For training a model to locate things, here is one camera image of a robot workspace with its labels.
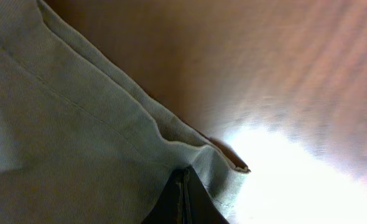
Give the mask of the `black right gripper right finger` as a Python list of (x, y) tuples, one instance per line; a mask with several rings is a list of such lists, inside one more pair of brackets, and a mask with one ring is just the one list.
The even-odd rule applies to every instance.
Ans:
[(184, 223), (228, 224), (226, 218), (214, 206), (200, 178), (192, 167), (183, 172)]

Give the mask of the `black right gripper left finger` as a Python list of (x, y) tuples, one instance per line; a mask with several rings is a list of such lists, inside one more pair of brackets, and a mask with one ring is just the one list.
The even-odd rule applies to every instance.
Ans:
[(170, 175), (154, 208), (142, 224), (184, 224), (184, 171), (175, 170)]

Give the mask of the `khaki grey shorts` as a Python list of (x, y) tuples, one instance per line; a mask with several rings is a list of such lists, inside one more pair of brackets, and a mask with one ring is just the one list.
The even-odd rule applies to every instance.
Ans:
[(186, 167), (227, 220), (247, 166), (45, 2), (0, 0), (0, 223), (141, 223)]

